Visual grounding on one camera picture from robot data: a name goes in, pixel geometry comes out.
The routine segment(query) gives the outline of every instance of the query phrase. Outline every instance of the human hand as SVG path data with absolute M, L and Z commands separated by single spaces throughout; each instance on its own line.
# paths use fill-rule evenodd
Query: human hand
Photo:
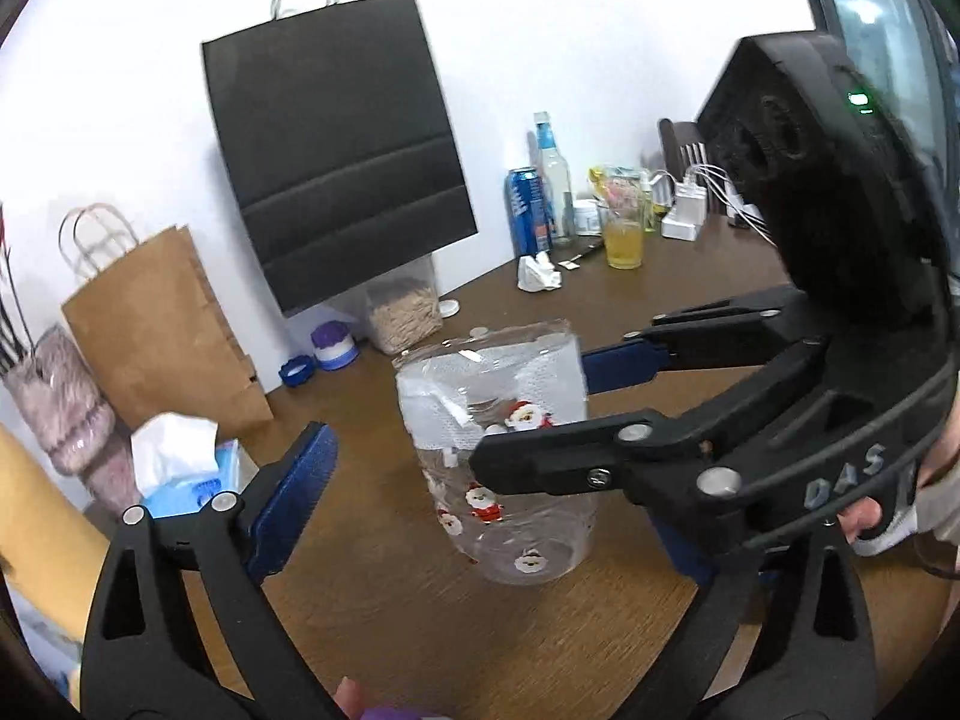
M 953 408 L 947 417 L 944 432 L 920 464 L 920 470 L 917 471 L 917 490 L 925 487 L 942 471 L 948 470 L 956 463 L 958 453 L 960 453 L 960 397 L 953 401 Z M 864 531 L 877 527 L 882 518 L 883 509 L 872 498 L 861 498 L 837 515 L 844 536 L 850 543 L 859 538 Z
M 349 720 L 360 720 L 363 715 L 365 702 L 363 693 L 360 690 L 359 683 L 355 683 L 351 678 L 344 677 L 337 685 L 337 690 L 333 694 L 333 700 L 337 706 L 343 710 Z

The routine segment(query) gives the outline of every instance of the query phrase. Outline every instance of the blue soda can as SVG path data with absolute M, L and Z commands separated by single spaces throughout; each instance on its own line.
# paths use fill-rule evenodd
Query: blue soda can
M 544 185 L 535 167 L 519 167 L 507 174 L 510 225 L 517 254 L 536 256 L 550 250 L 550 224 L 546 215 Z

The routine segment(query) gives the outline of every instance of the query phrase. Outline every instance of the plastic cup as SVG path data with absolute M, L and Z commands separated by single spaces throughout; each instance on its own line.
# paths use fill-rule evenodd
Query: plastic cup
M 440 526 L 486 578 L 541 584 L 589 552 L 596 496 L 496 495 L 469 458 L 486 435 L 587 418 L 577 338 L 549 322 L 445 341 L 397 361 L 407 431 Z
M 647 209 L 637 197 L 624 197 L 616 207 L 597 202 L 607 264 L 618 271 L 632 271 L 643 265 L 643 236 Z

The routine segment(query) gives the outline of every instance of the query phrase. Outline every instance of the white power adapter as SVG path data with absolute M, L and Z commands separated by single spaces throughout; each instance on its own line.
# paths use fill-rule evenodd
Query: white power adapter
M 707 187 L 702 187 L 688 173 L 683 184 L 677 184 L 673 208 L 664 217 L 662 234 L 679 241 L 696 241 L 707 220 Z

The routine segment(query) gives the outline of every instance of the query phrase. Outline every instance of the tissue box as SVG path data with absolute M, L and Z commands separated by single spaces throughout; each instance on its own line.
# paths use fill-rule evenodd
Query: tissue box
M 150 516 L 156 519 L 198 512 L 217 493 L 224 490 L 241 493 L 258 471 L 250 455 L 236 439 L 218 446 L 214 457 L 217 461 L 216 475 L 168 483 L 144 498 L 143 505 Z

